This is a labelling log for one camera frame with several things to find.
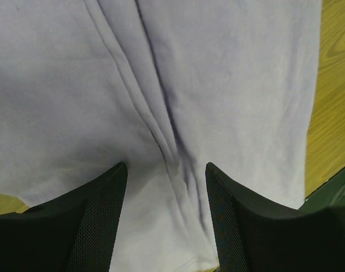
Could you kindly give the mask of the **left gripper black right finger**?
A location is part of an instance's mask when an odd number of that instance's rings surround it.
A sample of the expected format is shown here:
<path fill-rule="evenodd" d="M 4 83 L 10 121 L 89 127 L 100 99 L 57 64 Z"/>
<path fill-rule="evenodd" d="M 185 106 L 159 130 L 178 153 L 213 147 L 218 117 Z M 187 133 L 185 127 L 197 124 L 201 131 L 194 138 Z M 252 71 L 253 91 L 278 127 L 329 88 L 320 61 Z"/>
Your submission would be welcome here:
<path fill-rule="evenodd" d="M 302 212 L 205 170 L 221 271 L 345 271 L 345 204 Z"/>

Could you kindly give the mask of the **purple t shirt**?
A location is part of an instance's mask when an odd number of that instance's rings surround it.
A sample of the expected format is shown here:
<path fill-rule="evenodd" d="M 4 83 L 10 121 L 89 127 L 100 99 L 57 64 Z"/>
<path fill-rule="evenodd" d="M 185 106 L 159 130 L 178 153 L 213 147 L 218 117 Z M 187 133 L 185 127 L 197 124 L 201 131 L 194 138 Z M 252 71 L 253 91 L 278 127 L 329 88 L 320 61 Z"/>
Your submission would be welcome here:
<path fill-rule="evenodd" d="M 0 193 L 36 206 L 118 162 L 111 271 L 218 265 L 213 162 L 305 198 L 321 1 L 0 1 Z"/>

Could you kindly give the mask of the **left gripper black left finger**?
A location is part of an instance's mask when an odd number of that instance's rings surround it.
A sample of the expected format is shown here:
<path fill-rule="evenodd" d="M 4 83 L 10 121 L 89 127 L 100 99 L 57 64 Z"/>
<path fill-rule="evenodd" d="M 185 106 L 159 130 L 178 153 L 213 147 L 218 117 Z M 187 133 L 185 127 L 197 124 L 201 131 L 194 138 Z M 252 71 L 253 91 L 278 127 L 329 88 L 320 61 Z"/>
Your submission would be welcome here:
<path fill-rule="evenodd" d="M 0 215 L 0 271 L 109 271 L 126 183 L 118 163 L 53 200 Z"/>

